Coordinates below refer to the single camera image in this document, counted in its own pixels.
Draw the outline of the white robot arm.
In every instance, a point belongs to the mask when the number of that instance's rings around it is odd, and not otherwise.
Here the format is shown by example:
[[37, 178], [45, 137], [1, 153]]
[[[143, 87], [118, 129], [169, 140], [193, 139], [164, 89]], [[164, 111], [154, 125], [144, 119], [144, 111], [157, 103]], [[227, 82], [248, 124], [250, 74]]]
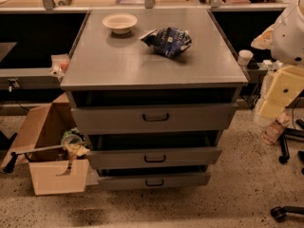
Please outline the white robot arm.
[[304, 0], [293, 0], [251, 43], [252, 48], [269, 49], [283, 64], [273, 78], [264, 78], [256, 114], [274, 120], [304, 89]]

